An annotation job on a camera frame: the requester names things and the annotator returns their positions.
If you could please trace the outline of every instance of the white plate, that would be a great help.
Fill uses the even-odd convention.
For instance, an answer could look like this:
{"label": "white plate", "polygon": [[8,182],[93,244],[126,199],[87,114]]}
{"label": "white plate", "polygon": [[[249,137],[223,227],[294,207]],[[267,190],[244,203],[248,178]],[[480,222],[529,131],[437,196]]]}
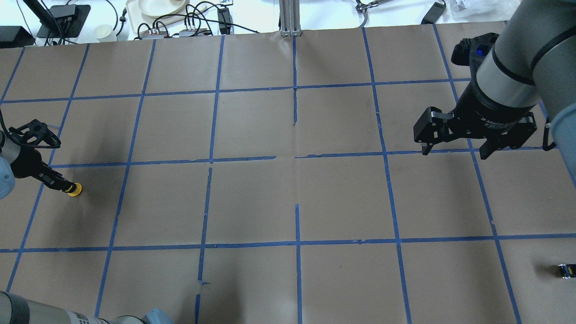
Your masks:
{"label": "white plate", "polygon": [[138,7],[143,14],[160,17],[179,11],[186,5],[184,0],[138,0]]}

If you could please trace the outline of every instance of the black box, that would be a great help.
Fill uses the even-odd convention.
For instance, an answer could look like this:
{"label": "black box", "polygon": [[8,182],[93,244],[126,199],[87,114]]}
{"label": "black box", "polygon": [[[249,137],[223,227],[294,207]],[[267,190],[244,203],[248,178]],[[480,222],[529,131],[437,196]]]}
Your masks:
{"label": "black box", "polygon": [[34,44],[34,41],[22,26],[0,26],[0,48],[24,47]]}

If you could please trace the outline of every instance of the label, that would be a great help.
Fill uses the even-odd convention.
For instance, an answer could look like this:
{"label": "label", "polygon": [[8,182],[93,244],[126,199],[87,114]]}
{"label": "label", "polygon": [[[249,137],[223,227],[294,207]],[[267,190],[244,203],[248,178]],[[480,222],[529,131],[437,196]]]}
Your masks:
{"label": "label", "polygon": [[86,316],[77,312],[66,311],[71,324],[107,324],[101,319]]}

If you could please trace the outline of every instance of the power adapter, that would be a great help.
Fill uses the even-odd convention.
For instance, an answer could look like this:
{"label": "power adapter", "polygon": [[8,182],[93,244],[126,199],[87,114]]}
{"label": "power adapter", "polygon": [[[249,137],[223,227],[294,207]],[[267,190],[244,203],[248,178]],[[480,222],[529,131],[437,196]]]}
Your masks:
{"label": "power adapter", "polygon": [[232,26],[229,25],[232,22],[232,17],[230,16],[230,9],[228,9],[228,7],[218,8],[218,21],[226,23],[219,23],[220,35],[229,35],[232,30]]}

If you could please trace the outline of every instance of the table surface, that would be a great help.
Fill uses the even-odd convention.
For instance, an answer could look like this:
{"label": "table surface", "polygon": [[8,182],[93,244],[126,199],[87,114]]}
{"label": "table surface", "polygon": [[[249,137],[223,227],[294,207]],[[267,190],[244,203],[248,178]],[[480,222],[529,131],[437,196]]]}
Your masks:
{"label": "table surface", "polygon": [[[36,35],[40,28],[38,18],[28,9],[22,0],[18,0],[24,16],[30,26],[32,35]],[[62,5],[64,0],[45,0],[48,7]],[[126,5],[125,0],[111,0],[118,13]],[[455,4],[455,0],[448,0],[446,11],[438,20],[439,24],[450,22],[480,22],[480,21],[502,21],[511,17],[520,0],[503,1],[493,11],[486,14],[469,16],[461,19],[454,19],[450,9]],[[115,15],[112,7],[102,1],[73,0],[72,3],[91,5],[92,9],[86,20],[86,24],[77,39],[70,39],[77,43],[94,43],[96,38],[92,35],[95,27],[101,24],[114,25]],[[420,24],[426,12],[430,9],[433,0],[393,0],[379,7],[369,9],[369,20],[366,27],[397,26],[397,25],[417,25]],[[300,16],[301,27],[305,29],[342,29],[358,27],[363,20],[354,9],[353,0],[301,0]],[[278,30],[279,6],[278,0],[236,0],[230,7],[233,23],[246,26],[259,32],[273,32]],[[206,16],[207,19],[216,20],[217,13],[211,9]],[[2,25],[21,25],[26,27],[22,15],[18,10],[16,1],[0,2],[0,21]],[[218,30],[217,23],[210,23],[212,29]],[[176,22],[169,25],[170,33],[176,33],[184,29],[183,23]],[[250,33],[241,28],[234,27],[233,33]],[[132,40],[136,33],[130,28],[127,22],[124,30],[118,36],[118,40]]]}
{"label": "table surface", "polygon": [[576,181],[543,127],[487,160],[414,143],[469,83],[454,45],[504,27],[0,50],[6,123],[54,125],[44,161],[84,187],[17,181],[0,289],[176,323],[573,322]]}

